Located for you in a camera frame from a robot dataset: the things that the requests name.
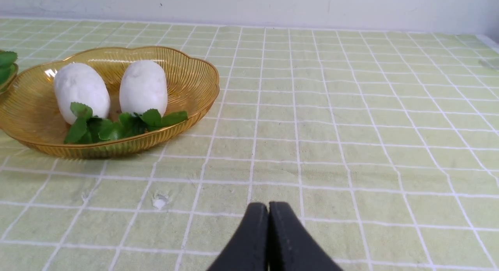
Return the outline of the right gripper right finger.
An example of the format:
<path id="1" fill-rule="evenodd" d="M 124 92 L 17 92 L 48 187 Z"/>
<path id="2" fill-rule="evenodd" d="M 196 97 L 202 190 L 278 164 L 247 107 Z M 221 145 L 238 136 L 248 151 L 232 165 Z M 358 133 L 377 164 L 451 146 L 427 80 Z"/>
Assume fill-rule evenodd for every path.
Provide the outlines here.
<path id="1" fill-rule="evenodd" d="M 341 271 L 307 232 L 287 202 L 270 202 L 270 271 Z"/>

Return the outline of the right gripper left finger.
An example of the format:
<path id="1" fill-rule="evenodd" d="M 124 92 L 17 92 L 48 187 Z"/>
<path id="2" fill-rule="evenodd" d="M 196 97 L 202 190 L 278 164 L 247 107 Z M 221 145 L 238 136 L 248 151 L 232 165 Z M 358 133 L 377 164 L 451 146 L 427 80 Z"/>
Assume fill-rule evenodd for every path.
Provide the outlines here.
<path id="1" fill-rule="evenodd" d="M 251 202 L 242 221 L 209 271 L 266 271 L 269 212 L 265 204 Z"/>

